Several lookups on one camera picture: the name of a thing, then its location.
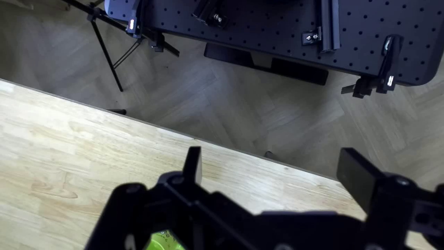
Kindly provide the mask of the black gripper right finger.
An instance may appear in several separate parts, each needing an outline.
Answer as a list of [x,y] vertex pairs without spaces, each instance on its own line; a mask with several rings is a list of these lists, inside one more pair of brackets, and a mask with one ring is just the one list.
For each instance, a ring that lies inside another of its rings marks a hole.
[[340,150],[336,175],[365,213],[371,210],[378,183],[386,178],[376,165],[353,147]]

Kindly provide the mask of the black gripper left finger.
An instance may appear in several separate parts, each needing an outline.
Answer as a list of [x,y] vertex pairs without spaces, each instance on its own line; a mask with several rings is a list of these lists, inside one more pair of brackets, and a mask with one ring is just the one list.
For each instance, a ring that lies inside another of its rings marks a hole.
[[183,165],[183,179],[190,183],[201,183],[201,149],[199,146],[193,146],[188,151]]

